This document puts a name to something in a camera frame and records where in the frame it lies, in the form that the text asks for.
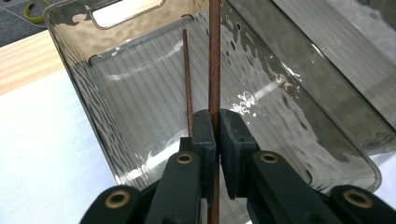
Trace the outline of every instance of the brown wooden stick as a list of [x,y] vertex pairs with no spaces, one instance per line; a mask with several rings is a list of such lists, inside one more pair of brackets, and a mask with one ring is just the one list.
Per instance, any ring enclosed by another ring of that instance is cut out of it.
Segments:
[[187,30],[183,29],[183,46],[184,46],[184,74],[186,77],[186,98],[187,98],[187,125],[189,128],[189,137],[192,137],[192,97],[191,97],[191,74],[189,59],[189,42],[187,40]]
[[[216,139],[219,139],[220,111],[220,1],[209,1],[209,112]],[[209,224],[219,223],[219,151],[216,163],[215,200],[207,211]]]

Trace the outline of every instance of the brass grommet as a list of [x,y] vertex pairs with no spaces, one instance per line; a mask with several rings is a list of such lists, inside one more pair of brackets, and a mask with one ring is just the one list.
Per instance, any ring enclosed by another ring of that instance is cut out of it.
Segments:
[[116,190],[112,192],[106,198],[106,206],[109,208],[123,207],[129,202],[131,195],[124,189]]
[[192,156],[189,154],[182,154],[177,157],[176,161],[178,163],[187,164],[187,163],[192,162]]
[[348,189],[344,191],[343,196],[347,202],[352,203],[353,205],[360,208],[373,207],[373,201],[367,195],[354,189]]
[[262,153],[260,158],[267,163],[277,163],[277,156],[271,153]]

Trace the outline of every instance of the thin wooden stick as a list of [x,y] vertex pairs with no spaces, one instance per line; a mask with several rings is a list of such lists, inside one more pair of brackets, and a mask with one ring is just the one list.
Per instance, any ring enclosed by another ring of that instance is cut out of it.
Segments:
[[[209,1],[209,113],[216,139],[219,139],[220,111],[220,1]],[[209,224],[219,223],[219,151],[216,163],[215,200],[207,210]]]
[[189,59],[189,42],[187,40],[187,30],[183,29],[183,46],[184,46],[184,74],[186,77],[186,98],[187,98],[187,125],[189,128],[189,137],[192,137],[192,97],[191,97],[191,74]]

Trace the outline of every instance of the textured plastic surface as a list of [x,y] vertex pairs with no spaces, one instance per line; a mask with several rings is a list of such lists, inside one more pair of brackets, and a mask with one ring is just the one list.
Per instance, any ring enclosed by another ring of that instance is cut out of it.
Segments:
[[[45,19],[115,177],[143,189],[187,136],[184,28],[193,108],[207,108],[208,2],[166,0],[100,29],[91,8],[103,3],[63,2]],[[224,1],[221,19],[221,106],[312,188],[376,189],[380,174],[363,150],[394,150],[395,135],[360,93],[272,2]],[[222,221],[246,223],[244,203],[223,203]]]

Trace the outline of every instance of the wooden dowel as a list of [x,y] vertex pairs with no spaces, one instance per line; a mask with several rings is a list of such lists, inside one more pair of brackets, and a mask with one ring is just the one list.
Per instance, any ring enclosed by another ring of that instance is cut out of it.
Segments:
[[184,75],[186,78],[187,126],[189,129],[189,137],[192,137],[191,74],[190,74],[189,42],[187,40],[186,29],[183,29],[183,49],[184,49]]
[[[209,113],[216,139],[219,139],[220,110],[220,1],[209,1]],[[209,224],[219,223],[219,151],[216,163],[215,200],[207,210]]]

